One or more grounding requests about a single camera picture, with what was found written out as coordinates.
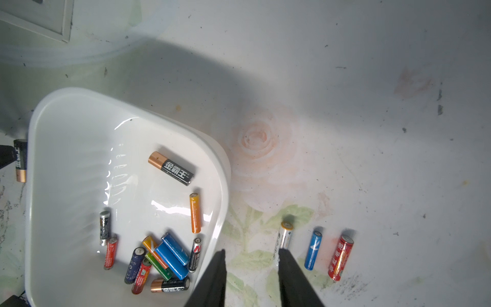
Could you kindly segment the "black copper Duracell AA battery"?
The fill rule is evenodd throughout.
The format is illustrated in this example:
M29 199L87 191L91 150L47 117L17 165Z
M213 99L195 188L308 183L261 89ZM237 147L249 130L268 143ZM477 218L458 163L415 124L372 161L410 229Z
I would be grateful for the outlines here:
M171 159L163 156L161 153L158 152L153 152L148 158L148 162L152 166L160 169L162 172L166 173L167 175L171 176L172 178L186 186L191 183L194 177L194 174L191 173L189 170L186 170L184 167L178 165L175 161L172 161Z

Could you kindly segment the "floral table mat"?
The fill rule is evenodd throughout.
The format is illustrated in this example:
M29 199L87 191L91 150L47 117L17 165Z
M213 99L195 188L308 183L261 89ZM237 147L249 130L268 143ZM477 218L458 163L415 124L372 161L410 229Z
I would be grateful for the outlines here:
M68 43L1 23L2 143L69 86L224 148L227 306L280 304L282 217L299 262L323 233L327 306L490 305L489 1L76 1Z

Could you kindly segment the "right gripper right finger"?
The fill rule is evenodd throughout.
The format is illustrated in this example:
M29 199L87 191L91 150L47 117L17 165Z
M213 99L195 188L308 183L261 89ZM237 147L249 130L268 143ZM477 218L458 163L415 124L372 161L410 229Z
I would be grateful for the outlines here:
M281 306L324 306L287 249L279 250L278 276Z

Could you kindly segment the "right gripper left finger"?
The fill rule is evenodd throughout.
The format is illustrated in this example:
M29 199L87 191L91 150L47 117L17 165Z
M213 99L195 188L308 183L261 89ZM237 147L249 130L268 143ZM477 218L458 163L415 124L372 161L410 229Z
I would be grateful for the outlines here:
M211 262L193 293L187 300L188 306L225 306L226 298L226 251L224 249L215 253Z

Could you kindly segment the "red AA battery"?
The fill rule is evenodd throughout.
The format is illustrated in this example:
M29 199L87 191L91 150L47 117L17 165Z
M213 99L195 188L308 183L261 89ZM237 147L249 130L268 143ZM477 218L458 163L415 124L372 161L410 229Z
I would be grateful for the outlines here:
M349 259L354 241L347 235L341 235L336 249L329 262L328 275L333 281L340 281L341 275Z

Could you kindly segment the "beige desktop file organizer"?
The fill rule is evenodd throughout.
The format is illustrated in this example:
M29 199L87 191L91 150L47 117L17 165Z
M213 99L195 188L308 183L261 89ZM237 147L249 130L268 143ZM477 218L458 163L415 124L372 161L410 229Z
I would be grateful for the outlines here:
M1 20L19 28L68 43L74 0L1 0Z

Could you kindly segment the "red green AAA battery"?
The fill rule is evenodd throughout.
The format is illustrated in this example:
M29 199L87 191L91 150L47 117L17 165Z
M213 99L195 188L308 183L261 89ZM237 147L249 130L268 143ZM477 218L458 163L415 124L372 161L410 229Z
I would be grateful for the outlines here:
M143 291L151 268L152 264L150 263L150 261L147 258L144 258L139 268L137 278L134 282L134 285L132 286L131 291L133 294L138 295Z

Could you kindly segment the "white plastic storage box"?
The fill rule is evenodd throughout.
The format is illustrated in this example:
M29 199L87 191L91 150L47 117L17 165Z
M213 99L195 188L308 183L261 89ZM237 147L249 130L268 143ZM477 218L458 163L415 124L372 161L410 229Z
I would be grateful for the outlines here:
M152 166L153 152L194 174L186 186ZM26 294L32 306L184 306L190 290L135 295L124 283L133 251L169 232L194 240L189 196L198 193L203 249L198 283L228 211L231 167L210 136L165 116L82 88L56 90L35 108L28 133ZM99 215L118 238L104 269Z

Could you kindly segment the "dark blue AAA battery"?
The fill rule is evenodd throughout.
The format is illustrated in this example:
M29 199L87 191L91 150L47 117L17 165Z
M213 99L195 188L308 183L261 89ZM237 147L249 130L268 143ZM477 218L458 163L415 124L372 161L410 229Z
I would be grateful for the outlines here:
M138 247L133 251L129 266L127 268L127 272L125 274L125 284L131 285L135 282L146 252L146 249L144 249L143 247Z

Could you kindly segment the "black red silver AAA battery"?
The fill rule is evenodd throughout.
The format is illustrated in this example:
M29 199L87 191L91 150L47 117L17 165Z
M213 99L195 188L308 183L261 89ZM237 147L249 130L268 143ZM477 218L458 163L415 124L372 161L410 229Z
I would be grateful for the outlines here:
M188 263L189 272L195 272L198 268L201 246L202 246L202 240L199 237L195 238L193 240L190 261Z

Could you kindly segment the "white orange AA battery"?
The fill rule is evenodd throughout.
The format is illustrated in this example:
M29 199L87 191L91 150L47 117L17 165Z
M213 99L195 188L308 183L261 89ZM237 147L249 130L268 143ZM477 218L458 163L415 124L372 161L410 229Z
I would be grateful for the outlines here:
M279 266L279 262L280 262L280 256L279 256L280 249L288 249L293 230L294 230L294 226L291 223L287 221L281 222L280 230L278 232L277 241L275 245L275 252L274 252L274 259L277 267Z

